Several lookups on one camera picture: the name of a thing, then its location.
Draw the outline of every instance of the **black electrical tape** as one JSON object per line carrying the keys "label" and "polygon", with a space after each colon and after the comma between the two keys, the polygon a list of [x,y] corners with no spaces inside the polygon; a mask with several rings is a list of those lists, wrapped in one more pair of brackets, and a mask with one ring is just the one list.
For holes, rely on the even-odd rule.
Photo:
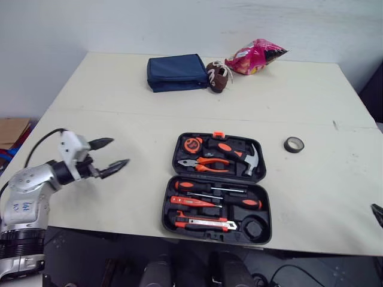
{"label": "black electrical tape", "polygon": [[302,142],[301,139],[296,138],[294,136],[290,136],[283,144],[285,149],[288,152],[292,152],[293,154],[296,154],[300,152],[302,149],[304,149],[305,144]]}

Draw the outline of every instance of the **navy blue bag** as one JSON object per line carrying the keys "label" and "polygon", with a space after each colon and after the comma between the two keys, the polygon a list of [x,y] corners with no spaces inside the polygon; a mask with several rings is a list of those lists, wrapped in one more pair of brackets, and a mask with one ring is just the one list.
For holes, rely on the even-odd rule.
{"label": "navy blue bag", "polygon": [[155,93],[208,87],[208,74],[197,54],[150,58],[147,74],[148,84]]}

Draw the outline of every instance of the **robotic arm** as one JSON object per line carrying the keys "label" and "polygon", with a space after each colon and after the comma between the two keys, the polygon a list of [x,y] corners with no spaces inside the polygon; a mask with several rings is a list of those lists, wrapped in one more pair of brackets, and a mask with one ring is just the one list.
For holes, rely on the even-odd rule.
{"label": "robotic arm", "polygon": [[0,230],[1,286],[52,286],[46,275],[44,237],[48,227],[49,199],[62,185],[88,177],[104,179],[122,169],[129,160],[120,160],[99,170],[88,152],[103,148],[111,138],[87,142],[64,130],[59,151],[63,161],[54,160],[17,172],[9,180],[10,198],[5,205]]}

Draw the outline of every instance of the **chip bag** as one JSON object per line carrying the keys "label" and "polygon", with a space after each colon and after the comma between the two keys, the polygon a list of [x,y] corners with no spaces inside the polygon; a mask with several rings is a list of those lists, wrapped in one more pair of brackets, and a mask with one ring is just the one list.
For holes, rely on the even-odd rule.
{"label": "chip bag", "polygon": [[286,52],[287,50],[265,39],[256,39],[237,51],[234,56],[225,59],[225,64],[237,73],[250,75]]}

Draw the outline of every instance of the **orange pliers handle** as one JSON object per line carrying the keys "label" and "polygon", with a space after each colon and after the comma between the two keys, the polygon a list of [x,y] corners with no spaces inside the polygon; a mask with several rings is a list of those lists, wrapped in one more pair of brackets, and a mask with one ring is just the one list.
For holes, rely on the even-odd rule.
{"label": "orange pliers handle", "polygon": [[228,165],[230,162],[228,160],[224,160],[223,158],[199,157],[197,158],[197,162],[199,163],[196,165],[196,170],[198,172],[229,172],[229,170],[227,169],[210,169],[204,165],[210,163],[223,163],[225,165]]}

